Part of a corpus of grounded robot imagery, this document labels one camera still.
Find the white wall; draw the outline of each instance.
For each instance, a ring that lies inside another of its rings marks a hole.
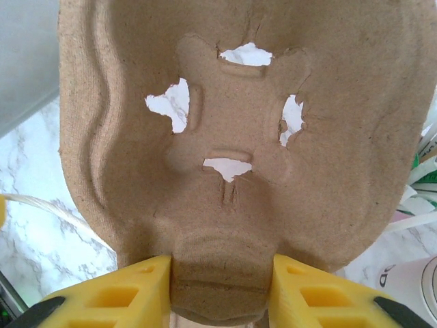
[[[59,93],[58,0],[0,0],[0,137]]]

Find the white container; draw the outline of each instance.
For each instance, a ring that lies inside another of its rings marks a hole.
[[[378,279],[378,290],[437,328],[437,257],[388,266]]]

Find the paper pulp texture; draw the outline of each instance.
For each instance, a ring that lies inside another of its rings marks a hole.
[[[61,159],[124,267],[173,256],[173,311],[239,325],[274,254],[334,271],[369,247],[407,181],[436,85],[433,0],[61,0]],[[273,54],[241,66],[248,42]],[[182,77],[188,126],[145,97]],[[279,143],[287,97],[302,130]],[[205,158],[250,162],[225,182]]]

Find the torn hole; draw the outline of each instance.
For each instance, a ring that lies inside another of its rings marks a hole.
[[[203,166],[214,168],[227,182],[252,170],[252,164],[235,159],[205,159]]]
[[[296,103],[296,95],[291,95],[285,102],[282,112],[282,120],[279,122],[279,141],[286,147],[290,136],[302,128],[302,108],[303,102]]]
[[[226,50],[220,54],[220,57],[231,63],[247,66],[268,66],[272,61],[271,53],[258,49],[252,42],[234,50]]]
[[[147,96],[145,104],[150,111],[171,118],[174,133],[181,133],[186,128],[190,94],[188,83],[180,79],[178,84],[171,85],[165,94],[160,96]]]

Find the yellow clamp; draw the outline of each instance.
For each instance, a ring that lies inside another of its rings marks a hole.
[[[5,196],[0,195],[0,228],[6,222],[6,199]]]
[[[168,328],[170,256],[55,292],[65,297],[38,328]],[[270,328],[398,328],[373,304],[386,295],[286,256],[274,257]]]

